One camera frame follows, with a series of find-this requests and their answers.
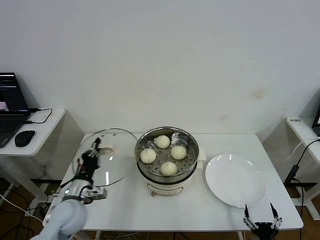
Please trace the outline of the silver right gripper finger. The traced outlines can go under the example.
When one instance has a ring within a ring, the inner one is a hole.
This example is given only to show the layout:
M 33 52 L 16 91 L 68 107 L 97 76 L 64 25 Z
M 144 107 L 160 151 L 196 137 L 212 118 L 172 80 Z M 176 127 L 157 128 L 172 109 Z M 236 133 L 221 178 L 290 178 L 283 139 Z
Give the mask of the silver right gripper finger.
M 258 226 L 250 219 L 247 204 L 245 204 L 243 222 L 249 229 L 258 229 Z
M 271 211 L 274 217 L 273 223 L 271 225 L 272 229 L 279 229 L 280 225 L 283 221 L 283 219 L 281 217 L 279 217 L 277 210 L 275 209 L 275 207 L 273 206 L 272 203 L 270 203 L 270 207 L 271 207 Z

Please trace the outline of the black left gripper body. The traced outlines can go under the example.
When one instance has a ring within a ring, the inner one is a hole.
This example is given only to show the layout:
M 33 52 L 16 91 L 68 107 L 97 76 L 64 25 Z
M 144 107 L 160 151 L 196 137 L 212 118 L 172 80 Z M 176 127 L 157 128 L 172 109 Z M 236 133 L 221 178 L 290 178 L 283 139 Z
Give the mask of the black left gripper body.
M 100 167 L 99 154 L 96 153 L 94 155 L 90 155 L 87 153 L 83 153 L 81 155 L 81 159 L 82 167 L 79 175 L 91 179 L 95 173 L 95 170 L 97 170 Z

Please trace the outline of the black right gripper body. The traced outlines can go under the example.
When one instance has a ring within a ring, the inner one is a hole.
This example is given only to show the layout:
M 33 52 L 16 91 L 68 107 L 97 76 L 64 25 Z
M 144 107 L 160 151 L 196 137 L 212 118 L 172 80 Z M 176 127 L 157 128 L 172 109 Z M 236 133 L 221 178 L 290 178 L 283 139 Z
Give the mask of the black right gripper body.
M 254 224 L 252 233 L 260 240 L 273 240 L 279 232 L 279 228 L 272 222 L 255 222 Z

